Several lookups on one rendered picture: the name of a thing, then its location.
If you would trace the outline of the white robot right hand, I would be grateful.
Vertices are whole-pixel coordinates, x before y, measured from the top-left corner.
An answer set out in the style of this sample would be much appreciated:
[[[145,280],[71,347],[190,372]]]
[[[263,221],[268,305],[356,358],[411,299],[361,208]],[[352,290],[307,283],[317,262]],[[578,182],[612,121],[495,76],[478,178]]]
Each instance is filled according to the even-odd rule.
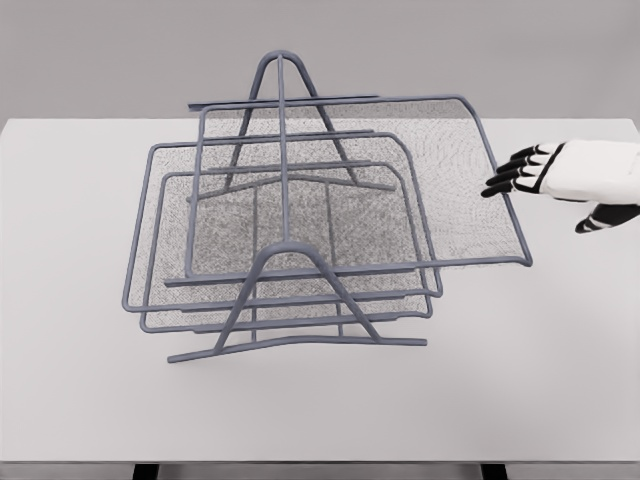
[[[575,226],[578,234],[623,225],[640,217],[640,143],[569,140],[526,147],[496,169],[481,196],[511,192],[593,202]]]

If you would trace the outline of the small grey mesh folder tray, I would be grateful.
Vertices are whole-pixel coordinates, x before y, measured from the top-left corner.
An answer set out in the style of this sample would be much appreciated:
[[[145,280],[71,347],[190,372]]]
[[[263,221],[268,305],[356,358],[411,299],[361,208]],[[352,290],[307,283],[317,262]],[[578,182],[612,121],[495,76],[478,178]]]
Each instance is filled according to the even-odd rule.
[[[241,273],[282,239],[274,171],[208,168],[153,177],[128,301],[150,329],[217,332]],[[432,256],[410,176],[387,162],[296,166],[289,172],[290,235],[339,272],[373,322],[432,314]]]

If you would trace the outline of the medium grey mesh folder tray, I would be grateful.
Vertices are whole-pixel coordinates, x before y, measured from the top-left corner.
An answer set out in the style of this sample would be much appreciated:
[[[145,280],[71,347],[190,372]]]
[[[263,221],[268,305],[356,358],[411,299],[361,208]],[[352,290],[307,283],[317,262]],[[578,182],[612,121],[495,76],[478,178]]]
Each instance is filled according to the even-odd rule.
[[[442,292],[411,162],[393,138],[154,145],[124,307],[219,323],[234,308],[426,313]]]

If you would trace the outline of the large grey mesh folder tray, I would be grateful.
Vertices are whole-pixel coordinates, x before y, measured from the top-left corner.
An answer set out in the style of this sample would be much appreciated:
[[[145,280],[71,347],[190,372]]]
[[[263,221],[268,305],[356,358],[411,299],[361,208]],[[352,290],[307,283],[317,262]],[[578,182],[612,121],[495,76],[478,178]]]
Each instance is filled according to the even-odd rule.
[[[484,128],[459,95],[380,97],[317,96],[286,98],[286,132],[297,140],[330,140],[347,154],[346,132],[389,137],[406,151],[418,199],[435,252],[443,267],[517,263],[531,255],[510,201],[481,196],[496,168]],[[230,141],[240,133],[248,100],[194,103],[200,119],[197,146]],[[250,137],[274,139],[279,132],[278,98],[257,99],[246,130]]]

